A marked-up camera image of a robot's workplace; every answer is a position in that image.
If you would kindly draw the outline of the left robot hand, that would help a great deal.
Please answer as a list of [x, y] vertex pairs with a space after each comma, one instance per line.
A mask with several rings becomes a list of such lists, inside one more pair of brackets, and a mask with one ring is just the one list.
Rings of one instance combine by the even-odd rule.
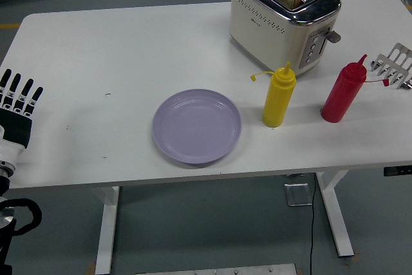
[[8, 176], [15, 171], [17, 157], [28, 147], [31, 116], [43, 92], [39, 87], [28, 98], [33, 86], [33, 79], [28, 79], [21, 92], [16, 94], [20, 80], [21, 75], [12, 75], [10, 69], [6, 69], [1, 77], [1, 174]]

